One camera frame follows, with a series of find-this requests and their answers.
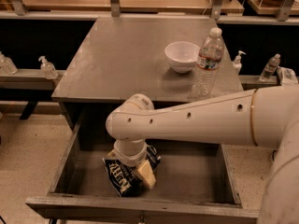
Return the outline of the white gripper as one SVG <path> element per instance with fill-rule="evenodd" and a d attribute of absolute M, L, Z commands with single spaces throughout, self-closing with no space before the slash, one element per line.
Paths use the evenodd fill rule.
<path fill-rule="evenodd" d="M 123 165 L 136 167 L 135 173 L 148 189 L 153 189 L 156 183 L 155 175 L 146 159 L 147 144 L 143 139 L 135 141 L 116 140 L 107 158 L 118 160 Z"/>

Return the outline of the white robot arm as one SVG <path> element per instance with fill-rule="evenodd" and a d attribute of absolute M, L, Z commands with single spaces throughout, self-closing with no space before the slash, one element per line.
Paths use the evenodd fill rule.
<path fill-rule="evenodd" d="M 265 186 L 257 224 L 299 223 L 299 87 L 276 86 L 155 109 L 141 94 L 107 118 L 122 163 L 147 139 L 267 147 L 278 154 Z"/>

